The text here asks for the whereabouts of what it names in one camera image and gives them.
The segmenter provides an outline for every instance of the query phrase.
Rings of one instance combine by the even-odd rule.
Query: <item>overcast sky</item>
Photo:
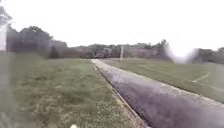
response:
[[[3,0],[20,30],[36,25],[69,46],[157,43],[224,46],[223,0]]]

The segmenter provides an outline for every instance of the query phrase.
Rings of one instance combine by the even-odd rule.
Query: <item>green grass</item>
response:
[[[11,59],[17,111],[34,128],[131,128],[112,91],[90,60]]]
[[[174,64],[162,60],[118,59],[103,60],[118,68],[128,70],[175,87],[224,102],[224,66],[212,63]]]

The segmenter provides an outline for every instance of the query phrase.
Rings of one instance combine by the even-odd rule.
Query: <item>white line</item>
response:
[[[199,77],[198,79],[193,80],[193,82],[197,82],[197,81],[199,81],[199,80],[202,80],[202,79],[208,77],[209,74],[210,74],[210,72],[208,72],[208,73],[205,74],[204,76]]]

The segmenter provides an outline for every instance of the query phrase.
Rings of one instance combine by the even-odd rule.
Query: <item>white post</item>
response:
[[[121,46],[121,54],[120,54],[120,61],[123,60],[123,54],[124,54],[124,47]]]

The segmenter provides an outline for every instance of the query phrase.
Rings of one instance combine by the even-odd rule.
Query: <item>paved path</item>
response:
[[[92,62],[153,128],[224,128],[224,106],[150,78]]]

